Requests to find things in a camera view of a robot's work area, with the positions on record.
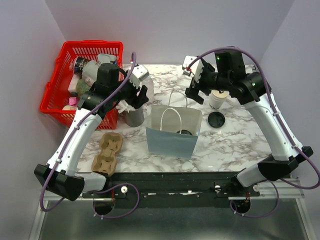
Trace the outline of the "stack of white paper cups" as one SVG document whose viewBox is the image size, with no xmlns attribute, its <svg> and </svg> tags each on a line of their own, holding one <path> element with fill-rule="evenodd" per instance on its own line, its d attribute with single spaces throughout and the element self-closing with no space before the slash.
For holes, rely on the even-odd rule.
<svg viewBox="0 0 320 240">
<path fill-rule="evenodd" d="M 209 106 L 212 109 L 219 109 L 229 96 L 228 91 L 212 90 L 209 98 Z"/>
</svg>

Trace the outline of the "black cup lid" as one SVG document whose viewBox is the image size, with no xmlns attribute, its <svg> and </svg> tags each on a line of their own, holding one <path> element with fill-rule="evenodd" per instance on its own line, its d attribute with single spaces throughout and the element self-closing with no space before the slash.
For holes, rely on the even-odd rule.
<svg viewBox="0 0 320 240">
<path fill-rule="evenodd" d="M 190 135 L 190 136 L 193 135 L 189 130 L 186 130 L 186 129 L 178 130 L 176 133 L 183 134 L 183 135 Z"/>
</svg>

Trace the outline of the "light blue paper bag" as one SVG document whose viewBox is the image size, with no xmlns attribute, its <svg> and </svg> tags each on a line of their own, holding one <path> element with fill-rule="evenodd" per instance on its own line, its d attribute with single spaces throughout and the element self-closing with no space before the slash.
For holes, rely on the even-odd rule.
<svg viewBox="0 0 320 240">
<path fill-rule="evenodd" d="M 152 105 L 145 129 L 148 151 L 153 154 L 190 159 L 201 130 L 201 110 L 184 106 Z M 188 130 L 192 135 L 179 134 Z"/>
</svg>

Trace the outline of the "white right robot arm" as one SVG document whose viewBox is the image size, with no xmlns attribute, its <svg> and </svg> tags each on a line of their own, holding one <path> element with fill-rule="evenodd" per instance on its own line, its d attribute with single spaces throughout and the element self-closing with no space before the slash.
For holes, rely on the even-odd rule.
<svg viewBox="0 0 320 240">
<path fill-rule="evenodd" d="M 202 104 L 204 100 L 199 92 L 206 95 L 212 90 L 228 92 L 255 119 L 271 150 L 267 158 L 233 177 L 230 191 L 241 196 L 255 183 L 276 181 L 289 175 L 314 152 L 310 146 L 298 141 L 289 129 L 262 71 L 246 72 L 243 50 L 220 47 L 214 54 L 216 67 L 206 62 L 203 55 L 184 58 L 183 73 L 192 76 L 190 86 L 185 90 L 186 96 Z"/>
</svg>

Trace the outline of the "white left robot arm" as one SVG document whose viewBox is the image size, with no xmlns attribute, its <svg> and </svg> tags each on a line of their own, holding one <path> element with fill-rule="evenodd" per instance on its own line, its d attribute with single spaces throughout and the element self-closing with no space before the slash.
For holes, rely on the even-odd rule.
<svg viewBox="0 0 320 240">
<path fill-rule="evenodd" d="M 83 192 L 94 191 L 104 198 L 110 194 L 111 185 L 100 173 L 77 174 L 80 156 L 91 135 L 114 104 L 126 101 L 139 109 L 148 102 L 147 87 L 140 85 L 149 75 L 141 64 L 125 72 L 118 65 L 103 63 L 97 69 L 97 80 L 79 102 L 74 119 L 63 141 L 45 165 L 38 164 L 34 174 L 42 185 L 40 196 L 50 191 L 70 201 Z"/>
</svg>

